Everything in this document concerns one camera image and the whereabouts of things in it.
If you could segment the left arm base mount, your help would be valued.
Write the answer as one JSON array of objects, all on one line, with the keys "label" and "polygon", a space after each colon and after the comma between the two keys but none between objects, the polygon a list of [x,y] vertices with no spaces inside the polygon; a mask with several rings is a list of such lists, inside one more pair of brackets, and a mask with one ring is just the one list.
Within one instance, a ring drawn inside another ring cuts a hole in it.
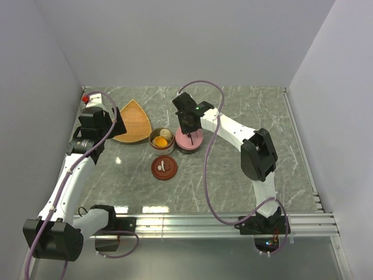
[{"label": "left arm base mount", "polygon": [[[95,239],[94,246],[96,254],[107,259],[119,259],[132,254],[139,245],[139,236],[135,232],[136,223],[137,218],[134,216],[121,217],[116,218],[113,225],[95,230],[92,236]],[[135,239],[134,246],[126,253],[119,255],[108,254],[117,252],[123,237],[133,237]]]}]

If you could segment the orange egg tart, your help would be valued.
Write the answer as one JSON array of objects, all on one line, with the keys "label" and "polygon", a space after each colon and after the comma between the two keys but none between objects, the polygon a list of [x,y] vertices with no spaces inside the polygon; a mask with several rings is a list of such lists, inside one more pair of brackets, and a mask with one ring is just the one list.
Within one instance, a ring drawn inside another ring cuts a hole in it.
[{"label": "orange egg tart", "polygon": [[152,144],[158,148],[163,148],[168,145],[168,141],[166,141],[163,137],[157,136],[152,140]]}]

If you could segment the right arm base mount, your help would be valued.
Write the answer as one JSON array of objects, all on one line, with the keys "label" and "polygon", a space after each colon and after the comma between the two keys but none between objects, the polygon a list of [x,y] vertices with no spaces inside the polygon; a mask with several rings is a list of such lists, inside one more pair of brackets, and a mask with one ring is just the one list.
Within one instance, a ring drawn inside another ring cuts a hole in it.
[{"label": "right arm base mount", "polygon": [[277,214],[269,218],[256,214],[234,227],[239,230],[240,235],[254,236],[255,248],[259,254],[266,254],[268,257],[283,247],[291,233],[288,219]]}]

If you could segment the dark steel lunch tin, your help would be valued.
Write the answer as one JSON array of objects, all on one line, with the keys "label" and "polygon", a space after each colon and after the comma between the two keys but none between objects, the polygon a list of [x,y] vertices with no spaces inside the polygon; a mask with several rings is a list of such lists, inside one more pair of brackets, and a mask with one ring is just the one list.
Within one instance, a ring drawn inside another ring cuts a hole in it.
[{"label": "dark steel lunch tin", "polygon": [[184,153],[184,154],[193,154],[193,153],[196,153],[199,149],[200,149],[200,145],[197,145],[197,146],[194,146],[192,148],[185,148],[181,145],[179,145],[178,143],[175,144],[176,148],[181,152],[181,153]]}]

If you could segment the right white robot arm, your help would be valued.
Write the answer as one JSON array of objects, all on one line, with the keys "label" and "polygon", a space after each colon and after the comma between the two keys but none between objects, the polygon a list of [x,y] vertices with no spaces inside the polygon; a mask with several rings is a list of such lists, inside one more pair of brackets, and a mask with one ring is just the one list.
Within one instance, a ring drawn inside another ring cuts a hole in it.
[{"label": "right white robot arm", "polygon": [[207,147],[203,164],[203,185],[207,205],[213,216],[221,223],[231,225],[222,220],[212,207],[207,189],[207,160],[217,137],[225,139],[240,152],[242,172],[252,181],[256,208],[254,210],[257,227],[261,232],[270,233],[277,226],[281,217],[281,206],[276,201],[275,170],[278,155],[270,133],[261,128],[255,130],[246,127],[221,112],[222,105],[214,105],[203,101],[197,103],[186,92],[178,94],[173,100],[177,109],[181,132],[188,134],[200,129],[213,133]]}]

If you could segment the pink round lid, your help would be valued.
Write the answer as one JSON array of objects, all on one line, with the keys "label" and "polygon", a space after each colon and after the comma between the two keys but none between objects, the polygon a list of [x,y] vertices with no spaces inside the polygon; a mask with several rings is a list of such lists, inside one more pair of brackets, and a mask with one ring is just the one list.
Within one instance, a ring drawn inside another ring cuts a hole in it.
[{"label": "pink round lid", "polygon": [[194,132],[183,134],[181,127],[178,127],[175,133],[175,141],[185,148],[192,148],[197,145],[201,146],[203,142],[203,132],[199,129]]}]

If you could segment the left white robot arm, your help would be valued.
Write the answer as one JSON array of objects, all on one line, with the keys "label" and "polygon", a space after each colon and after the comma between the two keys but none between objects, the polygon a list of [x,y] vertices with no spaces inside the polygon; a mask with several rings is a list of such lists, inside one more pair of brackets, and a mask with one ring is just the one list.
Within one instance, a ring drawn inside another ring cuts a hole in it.
[{"label": "left white robot arm", "polygon": [[80,193],[104,151],[105,140],[126,133],[119,108],[112,108],[112,112],[114,119],[102,107],[93,106],[79,116],[80,126],[68,143],[65,165],[52,196],[37,218],[24,223],[23,234],[32,257],[76,261],[91,235],[116,231],[113,206],[94,205],[86,218],[73,220]]}]

